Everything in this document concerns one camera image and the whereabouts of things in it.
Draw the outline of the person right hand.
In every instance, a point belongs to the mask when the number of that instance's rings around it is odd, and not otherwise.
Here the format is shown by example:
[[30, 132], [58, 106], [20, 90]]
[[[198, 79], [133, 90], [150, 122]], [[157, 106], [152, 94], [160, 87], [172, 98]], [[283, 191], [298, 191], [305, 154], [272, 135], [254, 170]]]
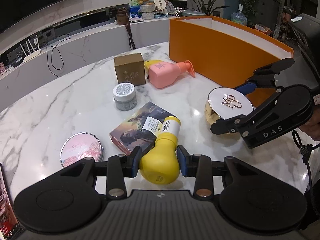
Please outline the person right hand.
[[313, 109], [313, 115], [305, 124], [299, 129], [310, 136], [314, 141], [320, 141], [320, 108], [319, 105]]

